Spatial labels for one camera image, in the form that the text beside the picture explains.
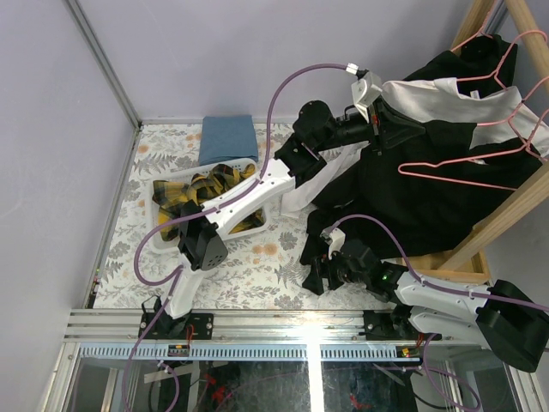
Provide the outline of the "pink wire hanger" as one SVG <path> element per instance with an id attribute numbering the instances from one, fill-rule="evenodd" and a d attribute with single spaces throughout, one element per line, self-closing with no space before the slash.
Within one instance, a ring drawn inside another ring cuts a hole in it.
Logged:
<path id="1" fill-rule="evenodd" d="M 516 191 L 547 161 L 534 145 L 520 138 L 476 146 L 467 155 L 440 161 L 412 161 L 398 173 L 475 188 Z"/>

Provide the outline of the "yellow plaid shirt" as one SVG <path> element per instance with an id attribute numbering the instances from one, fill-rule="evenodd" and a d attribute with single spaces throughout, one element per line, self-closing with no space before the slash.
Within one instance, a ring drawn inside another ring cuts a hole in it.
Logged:
<path id="1" fill-rule="evenodd" d="M 187 202 L 200 206 L 231 190 L 255 172 L 256 166 L 250 163 L 242 169 L 220 163 L 207 174 L 193 174 L 189 183 L 154 180 L 151 200 L 159 206 L 156 226 L 181 217 Z M 253 229 L 263 228 L 266 223 L 264 210 L 258 209 L 237 224 L 230 234 L 251 234 Z M 164 243 L 178 240 L 178 229 L 175 226 L 163 228 L 160 230 L 160 238 Z"/>

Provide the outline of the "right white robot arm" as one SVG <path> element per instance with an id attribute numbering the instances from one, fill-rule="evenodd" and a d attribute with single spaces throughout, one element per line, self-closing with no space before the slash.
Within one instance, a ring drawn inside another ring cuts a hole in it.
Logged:
<path id="1" fill-rule="evenodd" d="M 321 295 L 358 283 L 377 300 L 395 304 L 392 331 L 452 336 L 490 349 L 502 362 L 527 373 L 537 370 L 548 343 L 548 312 L 513 283 L 457 284 L 383 261 L 358 239 L 305 244 L 300 262 L 311 268 L 302 286 Z"/>

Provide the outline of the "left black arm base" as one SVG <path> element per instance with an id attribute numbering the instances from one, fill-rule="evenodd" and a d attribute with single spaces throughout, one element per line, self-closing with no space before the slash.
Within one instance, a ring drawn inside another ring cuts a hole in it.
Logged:
<path id="1" fill-rule="evenodd" d="M 172 318 L 162 309 L 162 300 L 154 295 L 141 304 L 139 336 L 148 340 L 211 340 L 214 314 L 190 312 L 181 318 Z"/>

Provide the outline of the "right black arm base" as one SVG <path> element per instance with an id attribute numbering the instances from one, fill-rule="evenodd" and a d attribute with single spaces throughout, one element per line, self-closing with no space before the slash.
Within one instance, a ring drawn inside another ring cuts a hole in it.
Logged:
<path id="1" fill-rule="evenodd" d="M 397 306 L 391 312 L 387 311 L 363 311 L 364 336 L 367 341 L 418 341 L 424 336 L 412 326 L 411 306 Z"/>

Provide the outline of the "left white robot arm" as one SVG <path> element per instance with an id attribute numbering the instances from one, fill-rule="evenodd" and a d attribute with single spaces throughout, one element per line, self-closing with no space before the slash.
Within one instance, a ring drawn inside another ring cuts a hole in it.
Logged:
<path id="1" fill-rule="evenodd" d="M 316 197 L 332 181 L 324 150 L 367 142 L 369 148 L 386 148 L 419 136 L 425 130 L 419 122 L 375 99 L 352 116 L 335 118 L 326 103 L 313 100 L 299 111 L 293 133 L 268 158 L 262 169 L 228 192 L 199 205 L 183 203 L 178 218 L 168 223 L 178 230 L 181 262 L 169 275 L 171 289 L 154 309 L 148 322 L 149 334 L 175 339 L 190 330 L 190 312 L 202 278 L 226 258 L 227 234 L 270 199 L 288 192 Z"/>

